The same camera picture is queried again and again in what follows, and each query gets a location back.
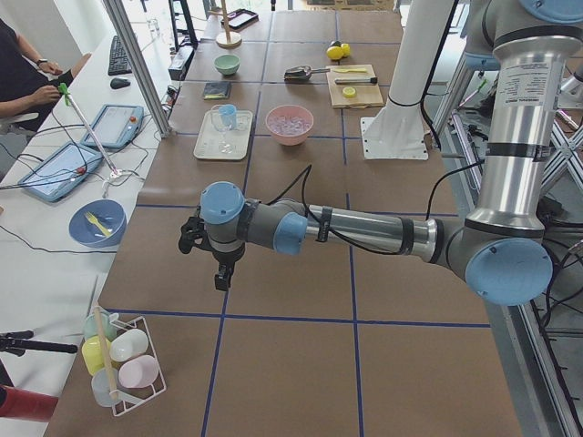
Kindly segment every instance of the wooden cutting board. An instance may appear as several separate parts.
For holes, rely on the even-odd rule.
[[[381,88],[376,85],[336,85],[334,79],[339,77],[343,79],[356,77],[376,77],[373,66],[370,64],[352,65],[352,66],[327,66],[330,72],[326,73],[328,78],[328,88],[332,107],[382,107],[384,105]],[[338,68],[366,68],[366,73],[338,73],[334,71]],[[343,96],[343,88],[352,86],[356,90],[355,97]]]

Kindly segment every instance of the yellow cup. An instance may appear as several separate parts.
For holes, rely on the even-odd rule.
[[[109,351],[111,341],[106,339],[106,345]],[[97,335],[85,340],[81,348],[81,353],[83,354],[83,360],[91,376],[105,367],[103,355],[101,355],[101,348],[99,347],[99,337]]]

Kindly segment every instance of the pink bowl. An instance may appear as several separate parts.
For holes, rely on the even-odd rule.
[[[271,136],[284,146],[303,143],[313,128],[313,115],[305,107],[284,105],[275,107],[265,117]]]

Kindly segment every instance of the white pillar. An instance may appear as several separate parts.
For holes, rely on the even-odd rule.
[[[419,102],[454,2],[412,1],[386,105],[361,118],[366,159],[428,158]]]

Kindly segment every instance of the lemon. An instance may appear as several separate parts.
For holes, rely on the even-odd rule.
[[[326,55],[332,61],[338,61],[338,60],[343,58],[344,51],[338,46],[332,46],[332,47],[328,47],[328,50],[326,50]]]
[[[352,86],[344,87],[343,88],[343,96],[348,97],[348,98],[356,97],[356,89],[353,88]]]
[[[343,57],[347,57],[350,55],[350,45],[347,43],[342,43],[340,48],[343,50]]]

